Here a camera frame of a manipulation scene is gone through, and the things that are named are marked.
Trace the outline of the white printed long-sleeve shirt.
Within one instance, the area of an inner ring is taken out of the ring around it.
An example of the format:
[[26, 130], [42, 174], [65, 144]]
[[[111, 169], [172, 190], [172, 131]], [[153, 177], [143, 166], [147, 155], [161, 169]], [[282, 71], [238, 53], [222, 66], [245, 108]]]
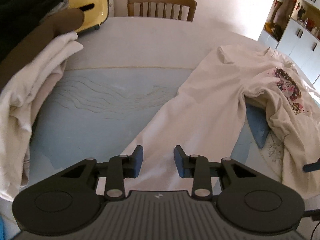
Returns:
[[174, 162], [176, 145], [211, 161], [229, 157], [246, 119], [245, 100], [265, 110], [274, 135], [284, 144], [281, 181], [304, 199], [319, 195], [319, 172], [303, 166], [319, 159], [319, 106], [296, 65], [271, 48], [243, 45], [212, 50], [125, 149], [144, 148], [139, 177], [128, 190], [185, 190]]

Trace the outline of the blue patterned table mat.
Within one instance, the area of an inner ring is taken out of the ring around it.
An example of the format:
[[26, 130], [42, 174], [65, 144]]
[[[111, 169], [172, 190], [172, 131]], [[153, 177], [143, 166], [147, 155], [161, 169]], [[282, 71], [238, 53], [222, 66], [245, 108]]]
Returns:
[[[177, 95], [192, 71], [111, 68], [68, 71], [37, 116], [30, 144], [30, 183], [87, 158], [100, 162], [124, 153], [156, 113]], [[283, 145], [262, 109], [247, 106], [229, 157], [281, 179]]]

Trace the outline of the folded white garment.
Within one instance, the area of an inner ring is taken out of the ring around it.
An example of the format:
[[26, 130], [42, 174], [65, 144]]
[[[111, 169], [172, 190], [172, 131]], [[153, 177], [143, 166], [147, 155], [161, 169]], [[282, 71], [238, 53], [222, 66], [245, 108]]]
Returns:
[[32, 126], [63, 76], [67, 59], [83, 49], [72, 31], [54, 38], [1, 92], [1, 198], [13, 201], [29, 182]]

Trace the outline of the brown folded garment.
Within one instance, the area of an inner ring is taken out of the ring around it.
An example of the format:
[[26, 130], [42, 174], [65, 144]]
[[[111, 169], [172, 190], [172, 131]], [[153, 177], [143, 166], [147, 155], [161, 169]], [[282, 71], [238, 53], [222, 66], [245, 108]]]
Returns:
[[1, 59], [1, 89], [54, 38], [79, 29], [84, 19], [84, 12], [78, 8], [62, 10], [46, 18]]

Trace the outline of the black garment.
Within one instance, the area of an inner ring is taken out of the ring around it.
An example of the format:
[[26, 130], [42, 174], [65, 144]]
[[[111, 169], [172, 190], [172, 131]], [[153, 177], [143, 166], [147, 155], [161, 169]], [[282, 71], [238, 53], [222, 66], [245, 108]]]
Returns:
[[1, 60], [63, 0], [1, 0]]

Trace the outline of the yellow storage box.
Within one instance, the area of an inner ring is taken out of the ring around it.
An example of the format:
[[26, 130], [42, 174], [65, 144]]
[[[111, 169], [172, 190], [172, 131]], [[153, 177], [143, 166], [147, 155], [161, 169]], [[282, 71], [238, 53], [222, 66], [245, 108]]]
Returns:
[[83, 33], [89, 29], [98, 30], [109, 15], [108, 0], [68, 0], [69, 8], [78, 8], [84, 13], [84, 22], [76, 32]]

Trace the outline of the brown wooden chair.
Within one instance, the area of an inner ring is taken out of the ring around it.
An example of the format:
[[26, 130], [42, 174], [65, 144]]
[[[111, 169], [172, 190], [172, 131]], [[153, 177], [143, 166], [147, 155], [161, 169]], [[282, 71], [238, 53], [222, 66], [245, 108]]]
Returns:
[[127, 0], [127, 15], [136, 16], [135, 7], [139, 6], [139, 17], [169, 18], [183, 20], [183, 9], [187, 8], [187, 22], [193, 22], [197, 2], [195, 0]]

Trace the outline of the white wall cabinet unit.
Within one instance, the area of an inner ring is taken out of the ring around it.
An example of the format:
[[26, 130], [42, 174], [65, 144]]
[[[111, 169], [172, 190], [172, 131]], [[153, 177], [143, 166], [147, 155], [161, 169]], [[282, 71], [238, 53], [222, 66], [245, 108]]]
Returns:
[[258, 41], [289, 56], [319, 86], [319, 0], [273, 0]]

